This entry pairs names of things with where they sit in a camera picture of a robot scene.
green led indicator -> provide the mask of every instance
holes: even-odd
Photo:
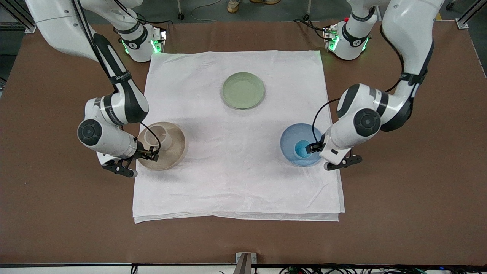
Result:
[[[367,37],[367,39],[365,40],[365,43],[364,43],[364,47],[362,48],[362,51],[365,50],[365,46],[367,45],[367,42],[369,41],[369,38]]]
[[[335,37],[330,41],[330,50],[334,51],[335,48],[337,47],[338,41],[340,40],[340,37],[338,35],[335,35]]]
[[[151,43],[152,47],[154,48],[154,52],[161,52],[161,47],[160,46],[156,46],[157,45],[157,41],[150,40],[150,43]]]
[[[129,54],[129,50],[127,49],[127,46],[125,45],[125,42],[122,40],[123,47],[125,48],[125,52]]]

cup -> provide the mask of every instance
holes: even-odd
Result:
[[[172,138],[171,135],[169,135],[169,132],[160,125],[153,125],[149,128],[150,130],[152,130],[152,132],[154,132],[154,134],[159,138],[159,141],[161,142],[161,148],[159,150],[167,150],[172,144]],[[157,139],[149,130],[146,130],[146,133],[144,134],[144,140],[147,144],[155,148],[159,147]]]

table surface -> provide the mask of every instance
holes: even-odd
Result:
[[[111,26],[94,28],[143,90],[149,63],[131,61]],[[487,81],[466,30],[440,21],[433,34],[411,119],[357,146],[364,161],[341,171],[339,222],[137,225],[134,180],[103,170],[76,138],[85,102],[112,91],[102,69],[56,51],[39,32],[26,35],[0,99],[0,262],[229,263],[252,251],[259,263],[485,264]],[[343,61],[297,23],[175,24],[165,51],[320,50],[329,97],[337,98],[355,83],[385,90],[396,82],[397,56],[377,26],[372,35],[360,58]],[[138,125],[125,128],[138,133]]]

beige plate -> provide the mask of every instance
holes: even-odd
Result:
[[[164,127],[172,138],[171,146],[164,151],[159,151],[159,159],[157,162],[145,159],[138,159],[138,161],[148,169],[152,170],[166,170],[179,164],[187,151],[187,141],[183,134],[183,131],[175,124],[169,122],[157,122],[151,126],[160,125]],[[144,145],[145,149],[149,149],[150,145],[144,140],[144,134],[147,129],[144,129],[138,137],[138,140]]]

person's foot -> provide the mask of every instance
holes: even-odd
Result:
[[[273,5],[279,3],[281,0],[250,0],[252,3],[261,3],[261,4],[268,4]]]
[[[226,10],[229,13],[236,13],[239,10],[240,0],[228,0],[228,6]]]

